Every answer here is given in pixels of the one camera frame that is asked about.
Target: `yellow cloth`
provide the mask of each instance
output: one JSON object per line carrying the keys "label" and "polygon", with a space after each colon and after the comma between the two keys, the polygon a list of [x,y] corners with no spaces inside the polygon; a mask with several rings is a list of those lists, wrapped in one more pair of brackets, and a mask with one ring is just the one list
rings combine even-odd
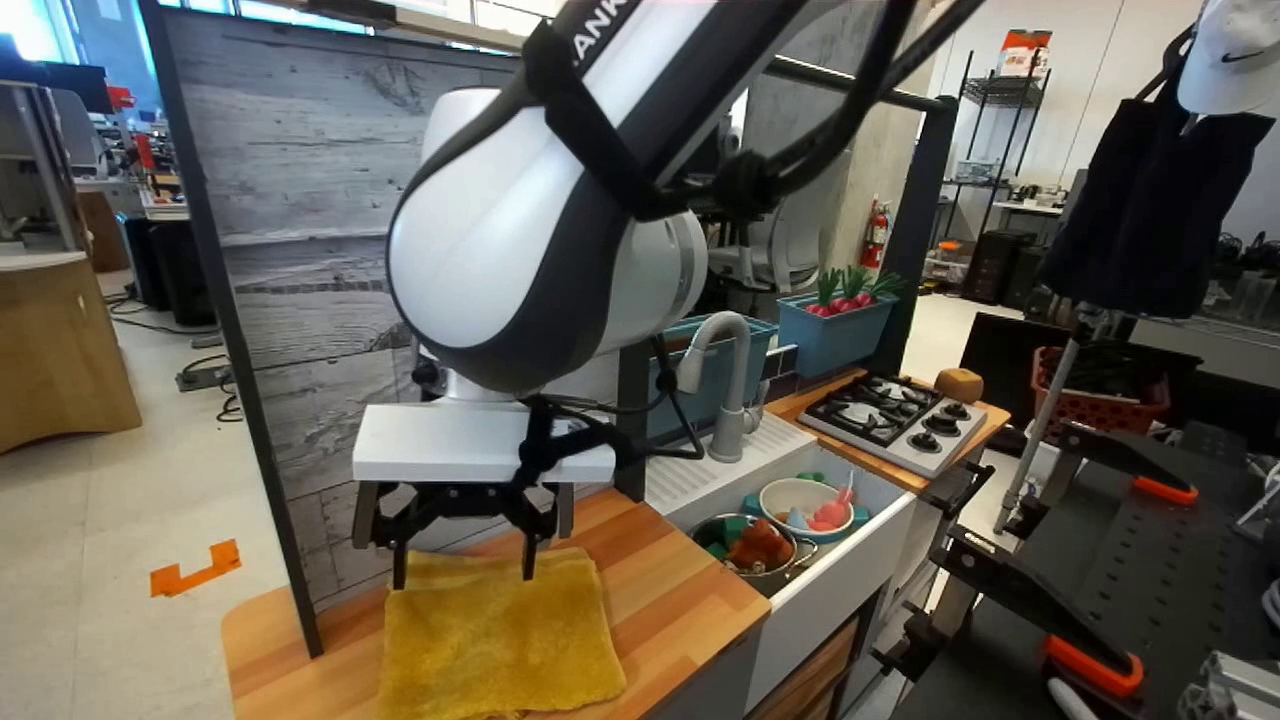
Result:
{"label": "yellow cloth", "polygon": [[628,688],[605,587],[579,549],[535,556],[412,556],[384,614],[384,720],[571,711]]}

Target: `bowl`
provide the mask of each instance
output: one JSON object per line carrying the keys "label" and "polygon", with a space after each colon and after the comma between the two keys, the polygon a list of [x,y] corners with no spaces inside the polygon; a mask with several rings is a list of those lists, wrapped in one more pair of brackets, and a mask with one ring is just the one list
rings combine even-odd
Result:
{"label": "bowl", "polygon": [[785,477],[785,478],[772,478],[760,487],[760,510],[775,524],[785,524],[792,535],[806,541],[806,543],[832,543],[839,535],[853,533],[857,524],[857,502],[847,506],[847,519],[839,529],[826,529],[826,533],[817,533],[806,529],[806,514],[834,498],[839,487],[823,484],[823,478],[794,478],[794,477]]}
{"label": "bowl", "polygon": [[[767,524],[781,541],[785,541],[785,560],[760,567],[760,564],[736,564],[736,543],[750,524]],[[798,572],[798,541],[781,529],[767,514],[750,514],[750,510],[720,510],[711,519],[703,519],[693,541],[711,550],[715,560],[722,560],[740,578],[746,578],[757,590],[772,597],[781,590],[794,572]]]}

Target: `floor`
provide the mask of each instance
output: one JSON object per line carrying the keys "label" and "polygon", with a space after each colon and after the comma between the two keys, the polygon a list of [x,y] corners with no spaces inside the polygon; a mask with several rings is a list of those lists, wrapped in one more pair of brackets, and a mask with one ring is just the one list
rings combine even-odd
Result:
{"label": "floor", "polygon": [[[925,296],[904,370],[933,381],[954,364],[970,310]],[[144,427],[0,454],[0,720],[223,720],[219,614],[283,583],[247,427],[214,423],[214,386],[173,381],[206,346],[138,326],[149,310],[120,317]],[[988,529],[997,502],[988,487],[970,524]],[[153,597],[156,567],[205,567],[219,541],[239,543],[237,572]],[[886,716],[897,688],[874,695],[857,716]]]}

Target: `toy stove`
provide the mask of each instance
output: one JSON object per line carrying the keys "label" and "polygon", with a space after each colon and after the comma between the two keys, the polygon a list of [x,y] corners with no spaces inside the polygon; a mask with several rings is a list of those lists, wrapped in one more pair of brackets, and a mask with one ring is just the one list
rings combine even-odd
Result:
{"label": "toy stove", "polygon": [[798,420],[933,478],[982,423],[982,411],[914,382],[859,374],[817,401]]}

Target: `orange tape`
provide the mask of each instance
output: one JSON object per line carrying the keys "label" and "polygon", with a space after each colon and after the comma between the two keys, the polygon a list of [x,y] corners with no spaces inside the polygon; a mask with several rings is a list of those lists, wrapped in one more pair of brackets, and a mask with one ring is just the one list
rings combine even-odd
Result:
{"label": "orange tape", "polygon": [[190,576],[185,576],[177,564],[156,567],[153,597],[185,597],[188,587],[219,578],[233,567],[239,567],[239,543],[237,541],[206,543],[206,567],[194,567]]}
{"label": "orange tape", "polygon": [[1149,680],[1149,664],[1139,655],[1127,652],[1127,671],[1115,671],[1059,635],[1044,641],[1044,661],[1115,700],[1132,700]]}
{"label": "orange tape", "polygon": [[1127,484],[1127,490],[1152,495],[1152,498],[1177,502],[1177,506],[1197,506],[1197,502],[1199,502],[1199,487],[1197,487],[1197,484],[1191,484],[1191,487],[1170,487],[1170,484],[1158,484],[1158,478],[1152,478],[1152,477],[1135,477],[1135,478]]}

